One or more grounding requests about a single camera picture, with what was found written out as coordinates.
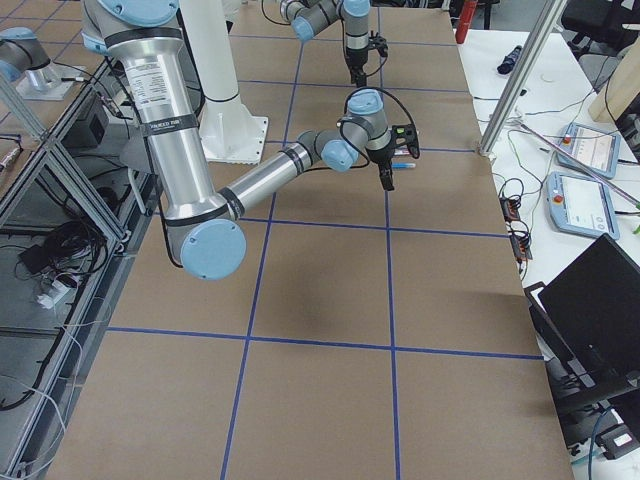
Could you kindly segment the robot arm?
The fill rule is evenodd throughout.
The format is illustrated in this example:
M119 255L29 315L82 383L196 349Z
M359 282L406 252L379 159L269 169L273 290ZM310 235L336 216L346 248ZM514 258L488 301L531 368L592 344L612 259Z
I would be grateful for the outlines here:
M357 87L367 84L364 66L371 48L369 13L371 5L365 0L280 1L282 19L305 43L340 21L343 27L343 55L351 82Z
M228 38L237 1L85 1L85 47L122 64L148 167L167 206L169 258L194 277L232 274L246 253L238 220L279 188L323 162L344 172L374 162L391 190L398 130L380 92L359 86L332 130L307 131L262 156L268 121L242 103Z

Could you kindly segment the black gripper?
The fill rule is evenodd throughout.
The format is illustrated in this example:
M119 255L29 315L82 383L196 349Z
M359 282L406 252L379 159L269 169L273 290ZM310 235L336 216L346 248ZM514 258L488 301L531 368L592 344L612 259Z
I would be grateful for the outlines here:
M345 50L345 63L349 69L351 83L356 88L367 86L367 74L364 72L364 66L368 61L368 49L351 49Z
M368 157L371 162L375 163L379 169L379 179L384 191L394 191L392 158L395 153L393 146L385 146L383 148L368 150Z

